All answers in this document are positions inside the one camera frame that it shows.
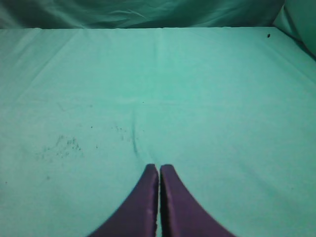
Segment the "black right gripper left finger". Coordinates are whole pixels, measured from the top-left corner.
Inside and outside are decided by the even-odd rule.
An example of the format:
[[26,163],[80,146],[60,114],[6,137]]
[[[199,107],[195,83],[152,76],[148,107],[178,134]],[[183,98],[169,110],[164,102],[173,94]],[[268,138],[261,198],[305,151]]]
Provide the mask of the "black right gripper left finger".
[[158,171],[147,164],[136,186],[91,237],[155,237],[158,214]]

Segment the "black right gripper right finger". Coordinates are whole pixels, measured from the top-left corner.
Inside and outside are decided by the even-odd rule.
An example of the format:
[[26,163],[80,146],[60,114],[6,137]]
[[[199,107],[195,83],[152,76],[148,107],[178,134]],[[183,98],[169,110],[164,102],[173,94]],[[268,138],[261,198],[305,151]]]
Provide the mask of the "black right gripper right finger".
[[233,237],[187,190],[171,164],[160,168],[160,220],[163,237]]

